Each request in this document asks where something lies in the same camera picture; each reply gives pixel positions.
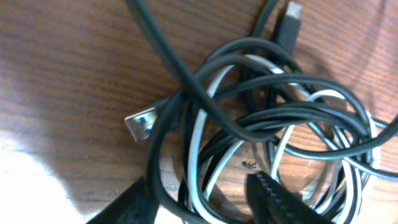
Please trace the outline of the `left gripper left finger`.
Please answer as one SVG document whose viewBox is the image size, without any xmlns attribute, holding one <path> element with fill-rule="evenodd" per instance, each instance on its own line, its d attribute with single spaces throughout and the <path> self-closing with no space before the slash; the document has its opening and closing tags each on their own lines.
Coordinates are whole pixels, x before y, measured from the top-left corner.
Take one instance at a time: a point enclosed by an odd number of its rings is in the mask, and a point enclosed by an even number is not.
<svg viewBox="0 0 398 224">
<path fill-rule="evenodd" d="M 153 224 L 159 203 L 141 177 L 87 224 Z"/>
</svg>

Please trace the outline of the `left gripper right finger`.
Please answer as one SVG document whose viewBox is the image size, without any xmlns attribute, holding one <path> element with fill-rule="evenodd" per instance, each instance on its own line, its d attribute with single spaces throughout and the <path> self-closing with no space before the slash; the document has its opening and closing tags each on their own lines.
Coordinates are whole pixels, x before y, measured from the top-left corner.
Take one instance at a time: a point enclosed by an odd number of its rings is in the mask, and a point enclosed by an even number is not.
<svg viewBox="0 0 398 224">
<path fill-rule="evenodd" d="M 263 171 L 246 176 L 245 193 L 255 223 L 332 224 Z"/>
</svg>

